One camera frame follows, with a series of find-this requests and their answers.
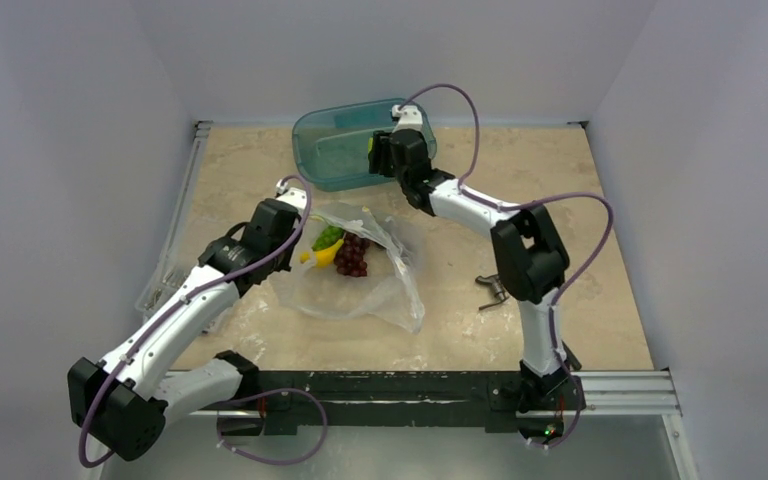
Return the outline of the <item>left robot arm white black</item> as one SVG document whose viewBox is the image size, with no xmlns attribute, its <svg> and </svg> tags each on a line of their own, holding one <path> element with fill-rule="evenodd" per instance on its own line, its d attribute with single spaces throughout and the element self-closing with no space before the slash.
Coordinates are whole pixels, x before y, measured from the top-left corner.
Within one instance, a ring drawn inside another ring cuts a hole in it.
<svg viewBox="0 0 768 480">
<path fill-rule="evenodd" d="M 173 378 L 167 373 L 213 320 L 270 274 L 290 268 L 309 213 L 309 195 L 295 188 L 261 201 L 249 221 L 208 245 L 147 323 L 100 360 L 81 358 L 72 365 L 67 386 L 84 467 L 113 455 L 133 461 L 165 427 L 204 407 L 244 409 L 265 397 L 258 367 L 232 351 Z"/>
</svg>

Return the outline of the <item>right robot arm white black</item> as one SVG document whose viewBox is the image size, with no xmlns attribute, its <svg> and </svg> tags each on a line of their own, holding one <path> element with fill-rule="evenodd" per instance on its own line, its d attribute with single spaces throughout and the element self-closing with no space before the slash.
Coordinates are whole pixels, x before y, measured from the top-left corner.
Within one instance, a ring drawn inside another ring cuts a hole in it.
<svg viewBox="0 0 768 480">
<path fill-rule="evenodd" d="M 426 141 L 415 130 L 374 132 L 368 160 L 371 173 L 397 181 L 413 208 L 490 241 L 498 278 L 520 312 L 523 397 L 536 407 L 556 399 L 570 377 L 556 307 L 570 259 L 548 210 L 508 204 L 460 185 L 433 167 Z"/>
</svg>

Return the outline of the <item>yellow fake banana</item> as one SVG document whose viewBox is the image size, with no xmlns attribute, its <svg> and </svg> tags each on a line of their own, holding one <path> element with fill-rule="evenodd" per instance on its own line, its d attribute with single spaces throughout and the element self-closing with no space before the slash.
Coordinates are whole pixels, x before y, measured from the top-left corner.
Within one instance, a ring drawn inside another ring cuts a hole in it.
<svg viewBox="0 0 768 480">
<path fill-rule="evenodd" d="M 325 268 L 331 265 L 339 250 L 344 244 L 343 239 L 337 240 L 333 245 L 317 251 L 303 252 L 299 257 L 299 262 L 302 265 L 308 264 L 317 268 Z"/>
</svg>

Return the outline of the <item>clear plastic bag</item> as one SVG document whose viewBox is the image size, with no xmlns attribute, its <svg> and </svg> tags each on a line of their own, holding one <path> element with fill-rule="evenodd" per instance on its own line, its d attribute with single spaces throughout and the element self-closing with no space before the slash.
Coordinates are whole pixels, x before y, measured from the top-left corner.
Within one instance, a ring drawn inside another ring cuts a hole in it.
<svg viewBox="0 0 768 480">
<path fill-rule="evenodd" d="M 425 240 L 407 220 L 335 202 L 313 210 L 290 271 L 269 283 L 279 303 L 325 320 L 374 316 L 410 333 L 425 307 L 418 277 Z"/>
</svg>

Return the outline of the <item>dark red fake grapes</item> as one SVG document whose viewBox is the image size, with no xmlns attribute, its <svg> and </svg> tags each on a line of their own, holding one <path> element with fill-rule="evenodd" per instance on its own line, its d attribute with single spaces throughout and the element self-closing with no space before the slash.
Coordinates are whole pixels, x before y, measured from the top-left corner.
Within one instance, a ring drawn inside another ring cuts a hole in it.
<svg viewBox="0 0 768 480">
<path fill-rule="evenodd" d="M 365 256 L 371 244 L 369 239 L 346 232 L 344 244 L 334 260 L 337 273 L 356 278 L 366 277 L 368 264 Z"/>
</svg>

